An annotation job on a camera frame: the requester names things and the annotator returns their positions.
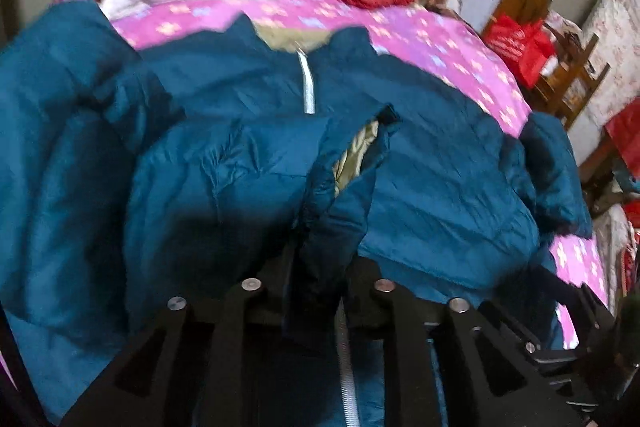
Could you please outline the teal puffer jacket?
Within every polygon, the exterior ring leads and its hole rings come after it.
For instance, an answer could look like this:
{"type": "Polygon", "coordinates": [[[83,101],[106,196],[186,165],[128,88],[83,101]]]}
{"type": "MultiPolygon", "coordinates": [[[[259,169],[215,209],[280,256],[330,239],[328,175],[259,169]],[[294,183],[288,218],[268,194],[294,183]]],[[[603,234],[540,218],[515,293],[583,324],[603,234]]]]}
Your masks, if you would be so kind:
{"type": "Polygon", "coordinates": [[[492,116],[362,27],[305,58],[246,16],[136,50],[70,1],[1,53],[1,303],[54,423],[170,298],[285,247],[325,303],[361,256],[428,300],[498,297],[560,347],[524,270],[590,232],[559,121],[492,116]]]}

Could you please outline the wooden chair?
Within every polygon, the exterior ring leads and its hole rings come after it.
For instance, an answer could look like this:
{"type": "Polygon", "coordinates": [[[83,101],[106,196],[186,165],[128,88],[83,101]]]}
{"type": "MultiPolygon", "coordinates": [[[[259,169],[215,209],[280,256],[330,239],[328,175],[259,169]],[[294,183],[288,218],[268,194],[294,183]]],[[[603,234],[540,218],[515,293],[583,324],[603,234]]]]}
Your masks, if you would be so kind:
{"type": "Polygon", "coordinates": [[[608,75],[611,65],[591,69],[590,58],[600,41],[597,34],[592,34],[587,44],[581,44],[578,35],[572,32],[561,34],[549,25],[544,28],[560,52],[555,55],[558,64],[549,75],[539,76],[529,90],[528,101],[533,103],[533,109],[558,118],[568,130],[608,75]]]}

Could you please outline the red shopping bag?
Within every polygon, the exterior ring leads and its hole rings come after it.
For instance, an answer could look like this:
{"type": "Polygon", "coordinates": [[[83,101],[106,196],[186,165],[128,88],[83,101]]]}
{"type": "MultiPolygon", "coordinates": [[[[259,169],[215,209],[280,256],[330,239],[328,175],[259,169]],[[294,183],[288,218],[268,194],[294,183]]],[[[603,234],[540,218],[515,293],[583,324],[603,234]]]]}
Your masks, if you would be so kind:
{"type": "Polygon", "coordinates": [[[544,21],[520,24],[501,14],[491,24],[484,43],[503,60],[515,80],[527,90],[533,89],[555,48],[544,31],[544,21]]]}

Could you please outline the pink floral bed cover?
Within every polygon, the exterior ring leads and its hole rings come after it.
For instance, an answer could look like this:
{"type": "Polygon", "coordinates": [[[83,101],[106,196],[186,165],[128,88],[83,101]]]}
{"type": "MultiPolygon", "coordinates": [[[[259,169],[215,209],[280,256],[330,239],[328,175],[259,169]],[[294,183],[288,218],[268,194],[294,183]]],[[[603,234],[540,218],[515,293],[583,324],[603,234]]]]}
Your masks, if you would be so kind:
{"type": "Polygon", "coordinates": [[[53,55],[103,81],[50,159],[55,266],[13,312],[89,349],[160,300],[216,295],[282,245],[328,314],[353,255],[472,303],[535,265],[600,281],[570,143],[498,57],[422,9],[177,0],[51,11],[53,55]]]}

